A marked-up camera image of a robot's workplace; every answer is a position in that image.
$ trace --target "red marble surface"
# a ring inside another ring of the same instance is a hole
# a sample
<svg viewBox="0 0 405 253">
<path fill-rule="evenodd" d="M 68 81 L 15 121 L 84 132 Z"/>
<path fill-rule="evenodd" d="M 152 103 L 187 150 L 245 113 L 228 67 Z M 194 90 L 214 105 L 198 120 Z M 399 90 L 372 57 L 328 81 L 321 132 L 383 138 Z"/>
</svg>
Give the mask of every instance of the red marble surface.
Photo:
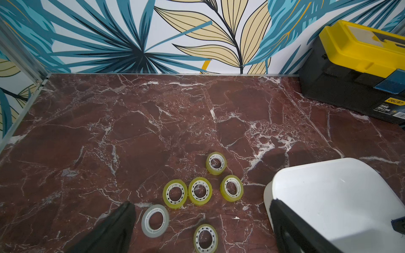
<svg viewBox="0 0 405 253">
<path fill-rule="evenodd" d="M 309 100 L 297 78 L 53 75 L 0 160 L 0 251 L 63 252 L 124 201 L 136 205 L 130 252 L 192 252 L 200 224 L 217 252 L 277 252 L 263 191 L 285 167 L 341 157 L 376 169 L 404 201 L 405 132 Z M 228 168 L 207 173 L 219 151 Z M 220 193 L 234 174 L 240 201 Z M 140 219 L 172 179 L 209 179 L 211 200 L 171 210 L 148 238 Z"/>
</svg>

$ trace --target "yellow tape roll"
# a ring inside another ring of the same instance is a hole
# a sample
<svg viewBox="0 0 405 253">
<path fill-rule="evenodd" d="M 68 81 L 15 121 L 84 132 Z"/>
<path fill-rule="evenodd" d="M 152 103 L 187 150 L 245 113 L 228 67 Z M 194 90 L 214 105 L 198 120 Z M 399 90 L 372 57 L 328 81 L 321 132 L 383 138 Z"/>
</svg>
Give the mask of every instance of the yellow tape roll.
<svg viewBox="0 0 405 253">
<path fill-rule="evenodd" d="M 197 185 L 202 185 L 205 188 L 205 195 L 202 198 L 199 198 L 195 195 L 194 189 Z M 196 177 L 191 181 L 188 185 L 188 197 L 190 198 L 191 202 L 193 202 L 197 206 L 202 206 L 209 201 L 212 195 L 212 186 L 211 183 L 203 178 L 203 177 Z"/>
<path fill-rule="evenodd" d="M 170 190 L 175 187 L 178 187 L 181 190 L 181 197 L 176 201 L 170 199 L 169 197 Z M 172 209 L 182 207 L 187 200 L 187 186 L 185 185 L 185 183 L 180 179 L 175 179 L 167 183 L 163 188 L 163 200 L 165 204 Z"/>
<path fill-rule="evenodd" d="M 219 168 L 214 168 L 211 165 L 212 159 L 218 159 L 221 163 L 221 166 Z M 212 175 L 221 174 L 226 169 L 225 156 L 223 154 L 221 154 L 220 152 L 212 152 L 211 154 L 208 155 L 207 160 L 205 161 L 205 167 L 207 168 L 207 171 L 209 173 L 211 173 Z"/>
<path fill-rule="evenodd" d="M 212 241 L 211 245 L 208 246 L 208 248 L 202 248 L 200 246 L 199 237 L 203 231 L 208 231 L 209 234 L 211 235 Z M 218 247 L 218 234 L 215 231 L 215 229 L 208 224 L 202 224 L 196 229 L 196 231 L 194 232 L 193 240 L 194 240 L 194 248 L 196 249 L 197 253 L 212 253 L 215 252 L 215 250 Z"/>
<path fill-rule="evenodd" d="M 228 192 L 227 188 L 226 188 L 226 184 L 228 183 L 233 183 L 236 186 L 236 193 L 233 195 L 230 192 Z M 221 183 L 220 186 L 221 189 L 221 194 L 224 197 L 224 199 L 226 199 L 229 202 L 235 202 L 239 199 L 241 199 L 241 197 L 243 196 L 243 184 L 241 182 L 241 180 L 234 175 L 229 175 L 226 176 Z"/>
</svg>

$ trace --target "gray tape roll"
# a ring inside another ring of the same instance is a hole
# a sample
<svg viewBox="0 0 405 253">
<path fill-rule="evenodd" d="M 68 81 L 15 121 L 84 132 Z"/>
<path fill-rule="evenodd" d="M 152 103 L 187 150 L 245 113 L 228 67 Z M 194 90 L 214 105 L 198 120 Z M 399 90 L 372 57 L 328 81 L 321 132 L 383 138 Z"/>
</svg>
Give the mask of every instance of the gray tape roll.
<svg viewBox="0 0 405 253">
<path fill-rule="evenodd" d="M 158 229 L 152 229 L 149 220 L 155 213 L 161 213 L 163 216 L 162 226 Z M 147 237 L 155 238 L 161 236 L 169 226 L 169 213 L 166 208 L 162 205 L 153 205 L 146 210 L 142 217 L 142 231 Z"/>
</svg>

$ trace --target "tape roll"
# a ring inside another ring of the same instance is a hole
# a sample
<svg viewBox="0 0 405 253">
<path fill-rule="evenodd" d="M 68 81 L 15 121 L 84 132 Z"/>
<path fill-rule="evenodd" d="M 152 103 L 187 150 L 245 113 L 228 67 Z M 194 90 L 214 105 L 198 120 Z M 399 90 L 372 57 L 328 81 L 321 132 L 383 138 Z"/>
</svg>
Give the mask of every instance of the tape roll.
<svg viewBox="0 0 405 253">
<path fill-rule="evenodd" d="M 200 246 L 199 237 L 203 231 L 208 231 L 212 238 L 211 245 L 208 248 L 202 248 Z M 201 226 L 199 226 L 194 232 L 194 248 L 196 249 L 196 251 L 198 253 L 212 253 L 215 252 L 217 247 L 218 247 L 218 235 L 215 229 L 208 224 L 202 224 Z"/>
<path fill-rule="evenodd" d="M 178 200 L 174 201 L 170 199 L 169 192 L 176 187 L 180 188 L 181 197 Z M 180 179 L 175 179 L 168 182 L 163 188 L 163 200 L 165 204 L 172 209 L 182 207 L 187 200 L 187 186 L 185 185 L 185 183 Z"/>
<path fill-rule="evenodd" d="M 205 195 L 202 198 L 199 198 L 195 195 L 194 190 L 197 185 L 202 185 L 205 188 Z M 203 177 L 196 177 L 191 181 L 188 185 L 188 197 L 190 198 L 191 202 L 193 202 L 197 206 L 202 206 L 209 201 L 212 196 L 212 186 L 211 183 L 203 178 Z"/>
<path fill-rule="evenodd" d="M 212 159 L 218 159 L 221 163 L 221 166 L 219 168 L 215 168 L 214 166 L 212 166 L 211 165 Z M 205 161 L 205 167 L 207 168 L 207 171 L 212 175 L 221 174 L 226 169 L 225 156 L 220 152 L 212 152 L 211 154 L 209 154 L 207 160 Z"/>
<path fill-rule="evenodd" d="M 226 188 L 226 185 L 228 183 L 233 183 L 236 186 L 235 194 L 231 194 L 228 191 L 228 189 Z M 241 199 L 241 197 L 243 196 L 243 184 L 242 184 L 241 180 L 237 176 L 234 176 L 234 175 L 226 176 L 222 180 L 220 189 L 221 189 L 221 194 L 224 197 L 224 199 L 226 199 L 227 201 L 230 201 L 230 202 L 235 202 L 235 201 Z"/>
<path fill-rule="evenodd" d="M 160 228 L 153 229 L 149 224 L 149 220 L 155 213 L 161 213 L 163 216 L 163 222 Z M 153 205 L 146 210 L 142 217 L 142 231 L 147 237 L 155 238 L 161 236 L 169 226 L 169 213 L 166 208 L 162 205 Z"/>
</svg>

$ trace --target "blue tab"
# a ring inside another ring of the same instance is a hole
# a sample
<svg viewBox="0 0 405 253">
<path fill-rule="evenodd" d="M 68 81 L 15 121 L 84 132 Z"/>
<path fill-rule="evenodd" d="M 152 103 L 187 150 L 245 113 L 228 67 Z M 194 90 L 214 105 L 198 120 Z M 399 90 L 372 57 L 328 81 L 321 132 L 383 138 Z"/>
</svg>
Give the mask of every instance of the blue tab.
<svg viewBox="0 0 405 253">
<path fill-rule="evenodd" d="M 374 88 L 391 94 L 399 94 L 405 91 L 405 71 L 397 69 Z"/>
</svg>

